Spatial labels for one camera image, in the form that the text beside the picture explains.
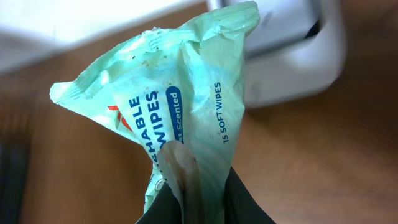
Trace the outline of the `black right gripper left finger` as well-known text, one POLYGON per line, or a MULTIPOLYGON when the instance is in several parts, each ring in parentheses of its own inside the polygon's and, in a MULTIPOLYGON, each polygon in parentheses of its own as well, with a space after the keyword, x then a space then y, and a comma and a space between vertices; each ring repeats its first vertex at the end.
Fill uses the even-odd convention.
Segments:
POLYGON ((162 186, 153 204, 136 224, 182 224, 180 204, 168 184, 162 186))

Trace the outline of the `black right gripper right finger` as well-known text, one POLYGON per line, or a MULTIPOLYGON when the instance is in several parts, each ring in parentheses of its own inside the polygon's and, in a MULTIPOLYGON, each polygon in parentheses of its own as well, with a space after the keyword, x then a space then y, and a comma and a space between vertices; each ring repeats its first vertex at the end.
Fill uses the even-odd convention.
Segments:
POLYGON ((224 190, 224 212, 226 224, 275 224, 255 202, 232 167, 224 190))

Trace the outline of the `teal snack packet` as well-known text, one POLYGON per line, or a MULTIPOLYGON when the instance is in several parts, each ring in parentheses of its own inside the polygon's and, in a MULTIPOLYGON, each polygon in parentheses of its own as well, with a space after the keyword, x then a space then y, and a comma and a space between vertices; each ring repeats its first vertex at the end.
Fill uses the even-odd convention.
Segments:
POLYGON ((50 99, 140 144, 152 175, 146 210, 163 185, 182 192, 158 152, 169 141, 198 163, 203 223, 224 223, 224 188, 244 114, 244 40, 260 20, 246 1, 190 19, 176 29, 147 30, 106 52, 50 99))

